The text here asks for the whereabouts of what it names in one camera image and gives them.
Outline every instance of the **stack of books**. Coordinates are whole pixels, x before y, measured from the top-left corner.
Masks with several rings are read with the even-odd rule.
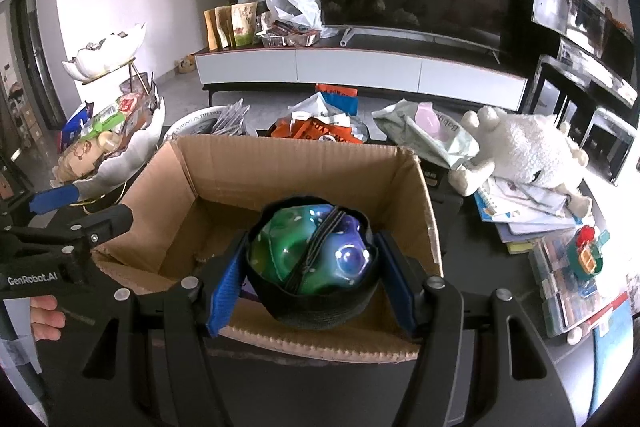
[[[548,232],[582,224],[566,207],[567,197],[546,188],[492,177],[474,197],[480,217],[495,223],[510,253],[529,251],[529,241]]]

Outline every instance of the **silver screw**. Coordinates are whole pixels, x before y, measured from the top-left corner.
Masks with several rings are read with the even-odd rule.
[[[444,279],[437,275],[432,275],[427,279],[427,286],[434,290],[442,290],[444,288]]]
[[[505,301],[505,302],[513,299],[513,295],[507,288],[498,288],[495,291],[495,296],[497,296],[497,298],[500,299],[501,301]]]
[[[200,281],[197,277],[190,275],[180,281],[180,286],[182,286],[186,290],[193,290],[199,283]]]
[[[116,293],[113,294],[113,297],[116,301],[126,301],[131,295],[131,290],[129,288],[120,288],[116,290]]]

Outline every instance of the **finger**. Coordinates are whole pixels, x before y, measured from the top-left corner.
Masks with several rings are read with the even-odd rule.
[[[42,308],[44,310],[55,310],[58,307],[58,300],[53,295],[31,297],[31,307]]]
[[[31,308],[31,323],[53,326],[54,328],[64,328],[66,317],[63,312]]]
[[[52,328],[51,326],[45,326],[44,324],[34,324],[33,338],[36,341],[58,341],[60,340],[60,330]]]

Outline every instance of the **white plush toy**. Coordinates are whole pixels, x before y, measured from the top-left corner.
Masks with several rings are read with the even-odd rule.
[[[550,188],[569,196],[568,207],[577,217],[591,212],[591,198],[578,185],[589,161],[587,153],[567,135],[568,124],[554,126],[554,116],[507,114],[499,108],[468,111],[461,125],[480,146],[473,167],[449,172],[449,183],[470,196],[496,176],[517,183]]]

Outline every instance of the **cardboard box on floor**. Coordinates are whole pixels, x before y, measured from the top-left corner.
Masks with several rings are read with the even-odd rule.
[[[276,138],[187,136],[166,143],[125,195],[129,232],[101,245],[98,266],[137,294],[163,291],[222,253],[261,209],[313,195],[366,214],[402,252],[442,275],[436,226],[417,158],[408,150]],[[289,328],[238,299],[222,335],[315,359],[401,362],[419,346],[396,325],[382,284],[364,313],[327,331]]]

